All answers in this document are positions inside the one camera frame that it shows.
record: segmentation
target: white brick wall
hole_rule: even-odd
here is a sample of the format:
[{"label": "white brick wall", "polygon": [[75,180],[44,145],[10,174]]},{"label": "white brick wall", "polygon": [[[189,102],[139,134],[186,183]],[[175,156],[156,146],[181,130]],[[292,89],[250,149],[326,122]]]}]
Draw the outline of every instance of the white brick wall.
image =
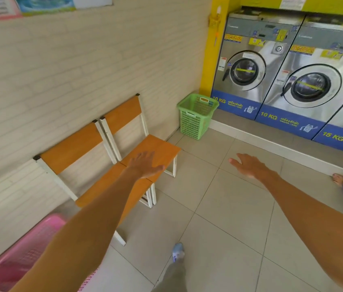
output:
[{"label": "white brick wall", "polygon": [[[211,0],[114,4],[0,21],[0,253],[67,198],[34,155],[135,93],[165,139],[176,104],[199,87]],[[117,135],[124,152],[139,127]],[[61,176],[81,193],[109,164],[99,146]]]}]

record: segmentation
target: foot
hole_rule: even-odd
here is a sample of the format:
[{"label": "foot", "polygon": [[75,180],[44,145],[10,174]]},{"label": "foot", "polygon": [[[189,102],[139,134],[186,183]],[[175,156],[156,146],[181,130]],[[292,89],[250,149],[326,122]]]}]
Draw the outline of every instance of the foot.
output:
[{"label": "foot", "polygon": [[173,248],[173,262],[176,262],[177,259],[184,259],[185,251],[184,251],[184,245],[182,243],[177,243],[174,245]]},{"label": "foot", "polygon": [[343,175],[340,174],[333,174],[332,175],[332,181],[335,182],[335,184],[339,185],[340,187],[343,186]]}]

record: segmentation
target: orange chair backrest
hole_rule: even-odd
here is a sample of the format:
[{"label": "orange chair backrest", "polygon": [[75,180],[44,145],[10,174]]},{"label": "orange chair backrest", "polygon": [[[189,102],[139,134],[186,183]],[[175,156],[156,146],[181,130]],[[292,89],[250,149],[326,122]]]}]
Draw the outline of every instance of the orange chair backrest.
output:
[{"label": "orange chair backrest", "polygon": [[102,138],[93,121],[40,154],[40,157],[58,175],[100,142]]},{"label": "orange chair backrest", "polygon": [[139,94],[104,115],[112,135],[142,113]]}]

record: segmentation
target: washer porthole window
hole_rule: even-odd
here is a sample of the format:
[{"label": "washer porthole window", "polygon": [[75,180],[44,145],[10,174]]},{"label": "washer porthole window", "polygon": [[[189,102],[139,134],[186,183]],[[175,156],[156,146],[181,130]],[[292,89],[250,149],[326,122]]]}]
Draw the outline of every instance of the washer porthole window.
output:
[{"label": "washer porthole window", "polygon": [[291,87],[294,99],[313,102],[324,97],[331,87],[330,79],[323,73],[308,73],[296,79]]},{"label": "washer porthole window", "polygon": [[236,61],[230,70],[231,80],[240,86],[249,85],[257,78],[258,66],[250,58],[242,58]]}]

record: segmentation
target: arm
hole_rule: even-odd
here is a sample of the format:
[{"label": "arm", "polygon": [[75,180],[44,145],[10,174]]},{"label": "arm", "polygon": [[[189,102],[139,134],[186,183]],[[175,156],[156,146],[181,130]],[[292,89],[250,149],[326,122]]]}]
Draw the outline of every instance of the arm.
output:
[{"label": "arm", "polygon": [[77,292],[101,264],[135,182],[164,170],[164,166],[152,167],[153,156],[154,153],[144,152],[132,159],[103,194],[55,235],[33,268],[10,292]]},{"label": "arm", "polygon": [[323,270],[343,286],[343,214],[286,182],[256,157],[237,156],[241,162],[229,162],[265,185]]}]

